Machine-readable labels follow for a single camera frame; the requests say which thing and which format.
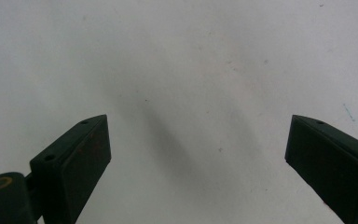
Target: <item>scratch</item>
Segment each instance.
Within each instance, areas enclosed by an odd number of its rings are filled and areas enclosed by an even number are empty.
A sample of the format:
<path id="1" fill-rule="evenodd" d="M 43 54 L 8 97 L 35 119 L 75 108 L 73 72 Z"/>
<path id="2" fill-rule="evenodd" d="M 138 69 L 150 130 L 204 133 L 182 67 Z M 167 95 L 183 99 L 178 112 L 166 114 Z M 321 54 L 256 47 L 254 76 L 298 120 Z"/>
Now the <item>scratch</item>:
<path id="1" fill-rule="evenodd" d="M 353 118 L 353 115 L 351 114 L 351 111 L 347 108 L 347 106 L 345 104 L 343 104 L 345 107 L 345 110 L 347 111 L 348 115 L 351 118 L 351 121 L 355 122 L 356 120 Z"/>

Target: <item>scratch mark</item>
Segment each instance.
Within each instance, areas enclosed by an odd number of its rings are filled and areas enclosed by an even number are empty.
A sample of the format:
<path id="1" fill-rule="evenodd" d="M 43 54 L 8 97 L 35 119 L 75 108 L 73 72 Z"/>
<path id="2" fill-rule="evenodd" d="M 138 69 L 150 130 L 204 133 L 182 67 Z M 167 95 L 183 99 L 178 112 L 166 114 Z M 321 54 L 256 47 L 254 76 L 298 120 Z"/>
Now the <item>scratch mark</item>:
<path id="1" fill-rule="evenodd" d="M 351 111 L 347 108 L 347 106 L 345 104 L 343 104 L 345 107 L 345 110 L 347 111 L 348 115 L 351 118 L 351 121 L 355 122 L 356 120 L 353 118 L 353 115 L 351 114 Z"/>

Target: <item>stain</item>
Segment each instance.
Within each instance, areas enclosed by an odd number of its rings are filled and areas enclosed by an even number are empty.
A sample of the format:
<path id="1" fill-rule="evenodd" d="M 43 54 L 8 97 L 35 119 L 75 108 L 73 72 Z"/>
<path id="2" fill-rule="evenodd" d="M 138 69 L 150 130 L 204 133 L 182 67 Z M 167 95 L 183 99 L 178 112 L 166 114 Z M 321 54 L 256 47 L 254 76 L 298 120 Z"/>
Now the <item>stain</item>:
<path id="1" fill-rule="evenodd" d="M 343 105 L 344 105 L 345 110 L 347 111 L 348 116 L 350 116 L 351 121 L 355 122 L 356 120 L 353 118 L 351 111 L 347 108 L 347 106 L 345 104 L 343 104 Z"/>

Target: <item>black object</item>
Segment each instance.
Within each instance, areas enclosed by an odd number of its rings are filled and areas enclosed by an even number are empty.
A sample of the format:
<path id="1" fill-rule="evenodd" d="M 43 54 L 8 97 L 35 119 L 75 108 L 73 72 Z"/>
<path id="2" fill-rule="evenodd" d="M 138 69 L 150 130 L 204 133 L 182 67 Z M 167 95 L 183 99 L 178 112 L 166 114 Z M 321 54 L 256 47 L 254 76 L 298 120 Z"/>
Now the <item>black object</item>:
<path id="1" fill-rule="evenodd" d="M 285 158 L 344 223 L 358 223 L 358 140 L 293 116 Z"/>
<path id="2" fill-rule="evenodd" d="M 111 160 L 106 115 L 85 119 L 31 161 L 0 175 L 0 223 L 75 223 Z"/>

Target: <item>white surface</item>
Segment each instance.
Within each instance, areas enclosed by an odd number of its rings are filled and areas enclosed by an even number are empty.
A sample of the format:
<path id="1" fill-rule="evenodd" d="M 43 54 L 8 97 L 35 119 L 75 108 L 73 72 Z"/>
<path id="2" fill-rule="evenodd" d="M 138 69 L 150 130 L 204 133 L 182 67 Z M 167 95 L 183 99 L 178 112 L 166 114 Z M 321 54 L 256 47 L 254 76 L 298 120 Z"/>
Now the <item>white surface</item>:
<path id="1" fill-rule="evenodd" d="M 358 1 L 0 1 L 0 173 L 104 113 L 77 223 L 341 223 L 283 156 L 358 138 Z"/>

